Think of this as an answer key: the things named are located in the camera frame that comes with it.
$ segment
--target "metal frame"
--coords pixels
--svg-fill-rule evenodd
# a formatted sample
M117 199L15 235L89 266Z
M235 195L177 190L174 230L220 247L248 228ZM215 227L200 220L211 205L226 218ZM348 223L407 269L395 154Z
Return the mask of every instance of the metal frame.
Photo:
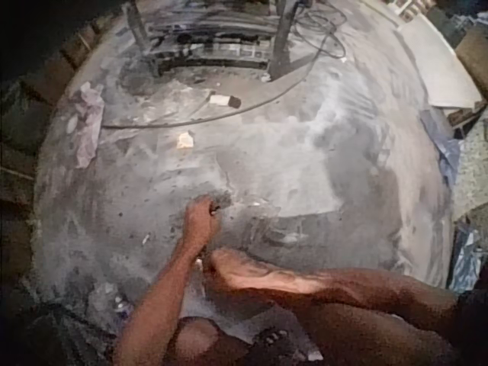
M259 24L253 23L250 18L243 18L242 22L236 21L235 18L230 17L228 21L223 16L222 20L218 17L215 19L206 19L202 17L202 20L198 22L193 31L201 31L202 41L200 43L201 49L199 54L191 55L194 51L193 47L182 48L175 41L177 40L178 33L188 33L192 23L185 24L185 21L175 21L168 19L160 24L152 24L150 32L148 34L145 24L142 21L140 12L136 5L136 0L129 0L123 5L124 14L127 17L127 24L132 30L137 46L140 48L143 58L148 62L150 69L155 77L161 75L161 69L170 69L173 66L177 66L178 60L180 63L192 64L194 63L220 63L226 64L226 62L235 63L238 66L253 66L258 68L266 68L271 80L277 79L281 75L281 70L286 63L287 52L287 39L293 25L295 15L300 0L279 0L277 3L277 11L280 15L278 26L273 26L270 23ZM257 41L255 45L243 46L242 42L235 42L226 46L226 41L219 41L212 43L206 41L207 37L213 39L215 35L222 33L232 34L236 39L239 35L245 39L246 37L261 37L262 40L269 38L269 42ZM152 42L153 39L161 39L160 42ZM212 44L213 49L217 50L215 57L209 56L213 51L208 50L209 44ZM220 46L214 46L214 44L222 44L222 48L227 47L227 50L220 52Z

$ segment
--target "black wire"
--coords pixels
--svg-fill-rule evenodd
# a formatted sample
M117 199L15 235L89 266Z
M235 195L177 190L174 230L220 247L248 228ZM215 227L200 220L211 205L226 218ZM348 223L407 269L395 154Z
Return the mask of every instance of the black wire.
M326 2L327 6L330 8L333 8L334 11L337 11L340 13L345 21L347 20L347 17L337 9L335 6L329 4L329 2ZM311 43L307 38L305 38L304 35L302 35L298 30L297 30L297 24L302 26L305 29L308 29L310 31L315 31L317 33L324 34L324 37L322 39L322 42L320 46L317 46L313 43ZM305 72L305 75L300 78L297 82L293 83L292 85L288 86L285 90L281 91L277 95L275 95L272 98L266 99L264 101L261 101L257 104L250 105L247 108L239 109L238 111L232 111L229 113L224 113L220 114L215 117L206 117L206 118L200 118L198 120L189 120L185 122L179 122L176 124L172 124L171 122L165 123L165 124L145 124L145 125L130 125L130 126L118 126L118 125L110 125L110 124L105 124L102 125L101 128L104 128L106 130L152 130L152 129L159 129L159 128L176 128L176 127L186 127L186 126L193 126L196 124L205 124L207 122L212 122L215 120L221 120L224 118L228 117L234 117L239 114L243 114L245 112L252 111L256 108L260 108L263 105L267 105L269 103L272 103L273 101L276 101L277 99L281 98L283 95L287 94L291 89L295 88L298 84L300 84L303 80L307 78L307 76L310 74L312 71L313 66L315 65L315 62L317 59L320 57L321 54L326 54L329 57L332 57L333 59L341 59L342 57L345 56L345 48L344 45L341 43L341 41L334 35L334 33L337 31L338 25L333 24L326 16L325 12L323 10L302 10L295 18L294 22L294 33L300 37L304 42L309 44L311 47L315 48L317 50L315 56L313 59L310 61L309 67L307 71ZM326 41L329 39L329 37L333 38L334 44L335 45L340 45L341 48L343 49L343 54L342 55L334 55L330 53L329 51L324 49L324 45Z

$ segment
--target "hand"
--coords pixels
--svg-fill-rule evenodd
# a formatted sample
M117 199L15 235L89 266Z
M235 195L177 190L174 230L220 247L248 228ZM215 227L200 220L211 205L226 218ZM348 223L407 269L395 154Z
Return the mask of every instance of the hand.
M183 253L197 257L219 230L220 218L210 214L212 203L210 196L206 195L187 206L183 237L178 244Z

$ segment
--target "concrete floor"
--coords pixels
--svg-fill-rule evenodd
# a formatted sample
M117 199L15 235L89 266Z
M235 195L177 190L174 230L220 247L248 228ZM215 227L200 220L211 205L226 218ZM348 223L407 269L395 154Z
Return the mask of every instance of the concrete floor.
M85 312L88 294L110 282L137 301L181 235L186 203L224 191L233 204L212 246L304 271L385 268L445 284L450 197L419 121L429 106L416 66L388 17L361 2L332 3L347 17L337 32L346 57L320 57L306 81L254 111L189 128L102 130L96 158L76 169L66 133L73 106L60 103L36 186L34 270L45 298ZM218 115L227 109L188 111L205 89L232 93L244 108L307 71L262 84L256 70L178 69L155 82L125 27L121 19L68 90L103 84L104 124L144 124L168 112L176 121ZM295 66L314 54L293 35L290 48ZM205 82L194 84L192 72ZM187 131L194 147L176 149ZM195 285L184 313L218 317L229 328L261 310L216 311Z

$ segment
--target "trash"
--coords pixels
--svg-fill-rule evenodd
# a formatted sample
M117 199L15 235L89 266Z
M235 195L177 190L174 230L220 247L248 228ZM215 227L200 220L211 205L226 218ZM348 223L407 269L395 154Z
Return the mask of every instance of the trash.
M270 82L271 81L271 75L269 75L268 72L263 72L261 77L259 78L261 82Z
M117 292L114 296L114 312L117 314L117 326L121 331L129 320L130 314L134 311L134 306L121 293Z
M87 317L102 329L117 334L120 320L114 313L114 298L118 295L116 284L103 282L95 285L88 295Z
M430 109L420 111L420 120L430 140L440 152L439 169L441 170L442 176L448 183L449 188L453 188L456 183L456 176L458 175L459 157L461 155L459 142L449 138L441 130L440 126L446 125L448 122L446 121L445 115L439 110Z
M150 234L146 234L146 236L144 236L144 239L143 239L143 245L145 245L148 241L149 241L149 238L151 237Z
M176 149L188 149L193 147L193 137L191 137L190 133L184 132L178 136L178 144L176 145Z
M194 270L195 272L192 275L192 281L194 282L194 288L197 290L197 293L204 299L207 298L207 291L205 289L205 280L204 280L204 261L203 259L198 256L194 263Z
M77 125L78 125L78 115L75 114L69 119L68 124L66 125L66 133L67 134L73 133Z
M104 113L105 103L101 98L103 85L92 88L90 82L86 82L80 88L82 101L76 105L76 110L84 122L79 131L79 144L76 158L76 168L86 168L95 157L100 136L101 119Z
M449 271L449 289L462 293L472 290L480 275L481 265L488 259L488 252L477 243L480 234L466 223L458 223Z
M237 109L241 106L241 100L232 95L212 95L210 97L210 104L229 106Z
M196 75L193 79L193 83L194 84L201 84L202 82L204 82L206 79L203 77L203 76L200 76L200 75Z
M215 91L213 91L213 90L211 90L208 93L208 96L194 110L189 110L189 113L183 114L184 119L190 119L191 116L193 116L198 111L200 111L203 107L205 107L208 104L208 102L210 101L210 97L212 95L215 95Z

